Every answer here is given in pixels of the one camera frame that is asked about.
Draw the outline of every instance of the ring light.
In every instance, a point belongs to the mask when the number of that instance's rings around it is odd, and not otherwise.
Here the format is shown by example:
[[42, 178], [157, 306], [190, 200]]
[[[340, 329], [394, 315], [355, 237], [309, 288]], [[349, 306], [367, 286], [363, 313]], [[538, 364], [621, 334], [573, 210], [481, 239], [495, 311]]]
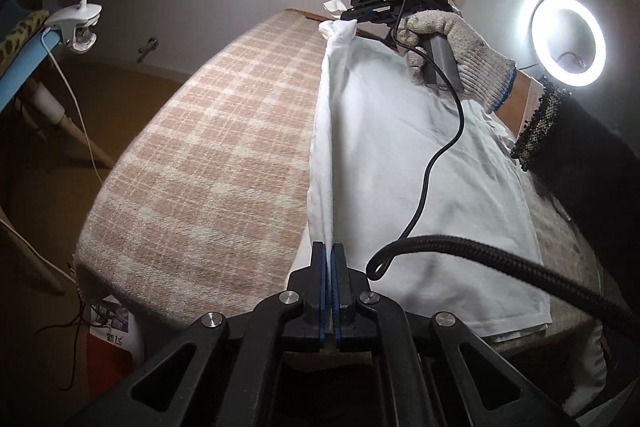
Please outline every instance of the ring light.
[[[577, 13], [587, 23], [593, 35], [593, 40], [596, 45], [595, 57], [593, 57], [591, 67], [582, 73], [569, 73], [564, 70], [554, 60], [551, 53], [549, 53], [549, 48], [546, 44], [547, 29], [560, 10], [571, 10]], [[602, 73], [606, 58], [604, 35], [595, 17], [578, 1], [543, 0], [533, 14], [531, 36], [533, 38], [533, 47], [536, 49], [540, 63], [542, 63], [549, 74], [561, 82], [569, 84], [570, 86], [587, 86]]]

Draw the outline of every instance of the blue board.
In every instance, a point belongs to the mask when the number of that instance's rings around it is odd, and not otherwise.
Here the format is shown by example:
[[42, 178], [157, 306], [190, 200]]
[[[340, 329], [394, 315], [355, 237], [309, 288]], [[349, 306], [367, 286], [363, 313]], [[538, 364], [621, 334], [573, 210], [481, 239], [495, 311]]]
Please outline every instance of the blue board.
[[[27, 77], [47, 57], [47, 51], [40, 42], [43, 31], [44, 28], [41, 28], [25, 43], [11, 66], [0, 76], [0, 110], [10, 102], [27, 81]], [[60, 42], [60, 33], [50, 31], [44, 36], [44, 42], [47, 48], [52, 50]]]

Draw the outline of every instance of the black cable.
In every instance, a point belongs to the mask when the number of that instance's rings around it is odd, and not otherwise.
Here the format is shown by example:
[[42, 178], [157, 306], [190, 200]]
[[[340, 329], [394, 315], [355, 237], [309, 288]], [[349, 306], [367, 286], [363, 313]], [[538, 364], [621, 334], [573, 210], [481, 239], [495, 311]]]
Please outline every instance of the black cable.
[[500, 248], [450, 235], [419, 235], [389, 243], [367, 263], [367, 277], [379, 280], [393, 259], [404, 253], [448, 253], [488, 266], [544, 290], [587, 312], [640, 344], [640, 317], [571, 279]]
[[59, 387], [59, 391], [69, 391], [76, 383], [76, 358], [78, 355], [78, 336], [80, 334], [80, 326], [82, 326], [82, 311], [80, 312], [81, 320], [78, 321], [78, 325], [76, 326], [76, 336], [74, 337], [74, 361], [71, 366], [71, 381], [69, 382], [68, 386], [62, 388]]
[[561, 53], [558, 58], [556, 58], [556, 62], [560, 62], [560, 59], [566, 57], [567, 55], [571, 55], [573, 58], [580, 58], [580, 60], [582, 60], [582, 57], [578, 57], [578, 55], [576, 55], [574, 52], [564, 52]]
[[37, 329], [36, 332], [33, 333], [33, 336], [36, 337], [37, 335], [41, 334], [43, 331], [51, 330], [53, 328], [69, 328], [69, 327], [74, 325], [75, 321], [78, 320], [79, 317], [80, 317], [80, 314], [76, 315], [73, 318], [73, 320], [71, 320], [67, 324], [52, 324], [50, 326], [43, 326], [43, 327]]
[[392, 32], [391, 36], [394, 42], [396, 43], [396, 46], [400, 46], [401, 48], [404, 48], [406, 50], [414, 52], [417, 55], [420, 55], [420, 57], [424, 58], [424, 60], [426, 60], [431, 65], [431, 67], [433, 67], [433, 69], [436, 70], [436, 73], [440, 75], [441, 79], [444, 81], [446, 86], [449, 88], [449, 91], [453, 95], [454, 101], [456, 102], [456, 107], [458, 108], [458, 118], [460, 119], [460, 123], [458, 125], [458, 132], [456, 133], [456, 135], [447, 144], [441, 147], [441, 149], [439, 149], [431, 157], [431, 160], [427, 164], [427, 167], [424, 171], [424, 177], [422, 179], [422, 191], [420, 194], [420, 201], [418, 202], [418, 208], [416, 208], [414, 217], [411, 218], [411, 221], [409, 221], [409, 224], [406, 226], [404, 231], [400, 234], [400, 239], [402, 239], [403, 237], [409, 236], [409, 234], [414, 229], [415, 225], [418, 223], [420, 216], [422, 215], [422, 212], [424, 210], [424, 204], [427, 201], [427, 191], [429, 190], [429, 176], [431, 175], [431, 169], [433, 168], [434, 163], [436, 163], [436, 160], [440, 158], [440, 156], [442, 156], [445, 152], [447, 152], [447, 150], [453, 147], [453, 145], [460, 139], [460, 136], [462, 136], [462, 132], [465, 129], [465, 114], [462, 110], [462, 103], [460, 102], [460, 98], [458, 97], [458, 94], [456, 93], [455, 89], [453, 89], [453, 86], [451, 86], [451, 82], [449, 82], [447, 75], [443, 73], [443, 71], [439, 68], [439, 66], [433, 61], [433, 59], [429, 55], [425, 54], [424, 52], [420, 51], [417, 48], [408, 46], [407, 44], [404, 44], [403, 42], [400, 42], [398, 40], [398, 29], [400, 27], [400, 21], [402, 19], [402, 14], [404, 13], [405, 6], [406, 6], [406, 0], [402, 0], [402, 6], [400, 7], [398, 20], [396, 21], [396, 26], [394, 27], [394, 31]]
[[96, 315], [98, 315], [98, 317], [103, 319], [105, 321], [105, 323], [104, 324], [93, 324], [92, 322], [88, 321], [86, 318], [82, 317], [81, 320], [82, 320], [82, 322], [84, 322], [84, 324], [86, 324], [87, 326], [91, 326], [92, 328], [110, 328], [111, 327], [110, 324], [109, 324], [109, 319], [107, 317], [102, 315], [93, 306], [91, 306], [91, 309], [95, 312]]

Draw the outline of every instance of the white cloth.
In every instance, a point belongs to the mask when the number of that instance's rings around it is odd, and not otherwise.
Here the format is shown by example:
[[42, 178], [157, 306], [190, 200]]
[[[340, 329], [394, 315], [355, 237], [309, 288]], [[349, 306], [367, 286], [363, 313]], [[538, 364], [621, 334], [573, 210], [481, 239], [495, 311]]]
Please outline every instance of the white cloth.
[[347, 7], [341, 0], [331, 0], [324, 4], [324, 9], [331, 14], [334, 19], [339, 19], [340, 15], [347, 11]]
[[[456, 133], [458, 112], [449, 95], [412, 84], [398, 54], [355, 37], [355, 22], [320, 27], [328, 42], [310, 155], [308, 237], [292, 269], [308, 265], [310, 242], [322, 241], [343, 243], [349, 266], [364, 271], [412, 217], [424, 168]], [[412, 235], [466, 237], [541, 263], [517, 167], [495, 123], [476, 102], [463, 108], [465, 131], [434, 166]], [[399, 256], [371, 286], [409, 312], [451, 311], [481, 336], [551, 322], [546, 294], [449, 255]]]

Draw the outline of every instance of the leopard print fabric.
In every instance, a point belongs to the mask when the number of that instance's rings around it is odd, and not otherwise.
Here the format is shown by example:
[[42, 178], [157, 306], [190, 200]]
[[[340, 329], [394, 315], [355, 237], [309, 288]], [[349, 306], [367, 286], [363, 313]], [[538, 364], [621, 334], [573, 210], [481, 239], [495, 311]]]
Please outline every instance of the leopard print fabric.
[[14, 26], [4, 41], [0, 42], [0, 74], [7, 70], [20, 48], [40, 29], [48, 17], [47, 10], [31, 12], [26, 19]]
[[546, 79], [545, 92], [540, 97], [540, 105], [534, 111], [531, 120], [526, 123], [524, 131], [511, 150], [511, 157], [520, 161], [523, 171], [529, 169], [532, 159], [553, 132], [562, 102], [569, 96], [571, 96], [569, 91], [559, 89], [551, 80]]

